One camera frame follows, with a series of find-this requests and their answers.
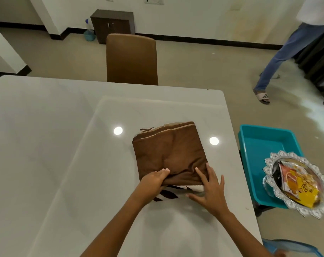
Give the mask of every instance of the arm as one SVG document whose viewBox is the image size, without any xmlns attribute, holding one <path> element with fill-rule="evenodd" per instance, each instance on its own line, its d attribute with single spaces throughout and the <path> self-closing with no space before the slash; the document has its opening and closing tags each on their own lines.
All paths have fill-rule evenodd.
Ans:
<svg viewBox="0 0 324 257">
<path fill-rule="evenodd" d="M 221 176 L 219 184 L 213 168 L 208 163 L 206 166 L 210 181 L 207 180 L 206 176 L 198 168 L 195 169 L 204 183 L 205 197 L 198 197 L 194 194 L 188 194 L 187 196 L 202 205 L 217 218 L 231 236 L 243 257 L 272 257 L 273 255 L 246 230 L 228 209 L 224 195 L 224 176 Z"/>
<path fill-rule="evenodd" d="M 81 257 L 116 257 L 134 220 L 142 208 L 161 191 L 168 169 L 144 176 L 124 206 L 91 242 Z"/>
</svg>

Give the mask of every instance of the folded brown cloth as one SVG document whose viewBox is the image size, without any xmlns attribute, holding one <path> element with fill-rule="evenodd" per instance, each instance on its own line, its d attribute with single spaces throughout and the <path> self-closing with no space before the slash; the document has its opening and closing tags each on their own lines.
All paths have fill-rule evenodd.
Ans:
<svg viewBox="0 0 324 257">
<path fill-rule="evenodd" d="M 208 178 L 206 155 L 194 122 L 141 129 L 132 142 L 139 180 L 153 171 L 169 168 L 163 185 L 202 185 L 198 167 Z"/>
</svg>

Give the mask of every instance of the silver decorative bowl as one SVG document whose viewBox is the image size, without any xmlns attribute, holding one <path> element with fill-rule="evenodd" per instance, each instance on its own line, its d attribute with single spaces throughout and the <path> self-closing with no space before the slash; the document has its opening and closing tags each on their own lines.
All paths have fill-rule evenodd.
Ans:
<svg viewBox="0 0 324 257">
<path fill-rule="evenodd" d="M 273 174 L 278 168 L 278 164 L 281 160 L 305 168 L 307 173 L 312 175 L 314 180 L 318 183 L 319 194 L 313 208 L 308 208 L 297 203 L 284 194 L 279 188 Z M 273 188 L 275 196 L 282 199 L 289 209 L 296 209 L 303 216 L 312 215 L 320 219 L 322 214 L 324 214 L 324 175 L 321 174 L 319 168 L 316 165 L 310 164 L 304 157 L 297 156 L 293 152 L 286 153 L 281 150 L 278 153 L 271 153 L 270 158 L 265 159 L 265 163 L 267 165 L 263 168 L 266 174 L 264 181 Z"/>
</svg>

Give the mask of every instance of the jeans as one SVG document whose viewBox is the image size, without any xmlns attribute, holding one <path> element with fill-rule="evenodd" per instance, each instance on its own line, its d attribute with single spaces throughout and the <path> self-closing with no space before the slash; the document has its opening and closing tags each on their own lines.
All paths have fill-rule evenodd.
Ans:
<svg viewBox="0 0 324 257">
<path fill-rule="evenodd" d="M 255 90 L 265 90 L 270 79 L 275 74 L 283 61 L 295 56 L 299 51 L 308 44 L 320 37 L 324 33 L 324 25 L 310 25 L 302 23 L 296 31 L 289 37 L 283 47 L 270 60 L 267 67 L 263 70 Z"/>
</svg>

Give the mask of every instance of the small wooden cabinet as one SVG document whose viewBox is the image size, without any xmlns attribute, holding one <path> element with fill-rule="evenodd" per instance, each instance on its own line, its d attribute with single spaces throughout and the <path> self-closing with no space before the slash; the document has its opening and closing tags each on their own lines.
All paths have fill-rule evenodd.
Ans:
<svg viewBox="0 0 324 257">
<path fill-rule="evenodd" d="M 135 34 L 134 13 L 109 10 L 96 10 L 91 15 L 96 38 L 101 44 L 106 44 L 110 33 Z"/>
</svg>

